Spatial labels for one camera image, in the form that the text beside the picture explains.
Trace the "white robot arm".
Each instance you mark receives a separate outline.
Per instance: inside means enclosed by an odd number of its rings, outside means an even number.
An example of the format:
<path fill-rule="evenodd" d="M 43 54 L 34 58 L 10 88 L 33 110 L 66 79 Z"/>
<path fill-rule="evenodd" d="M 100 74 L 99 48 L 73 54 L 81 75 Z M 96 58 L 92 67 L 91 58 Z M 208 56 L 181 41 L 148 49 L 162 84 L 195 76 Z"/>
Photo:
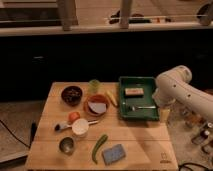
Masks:
<path fill-rule="evenodd" d="M 156 89 L 152 98 L 158 107 L 167 107 L 178 101 L 213 122 L 213 95 L 191 86 L 191 79 L 192 72 L 184 65 L 162 72 L 155 78 Z"/>

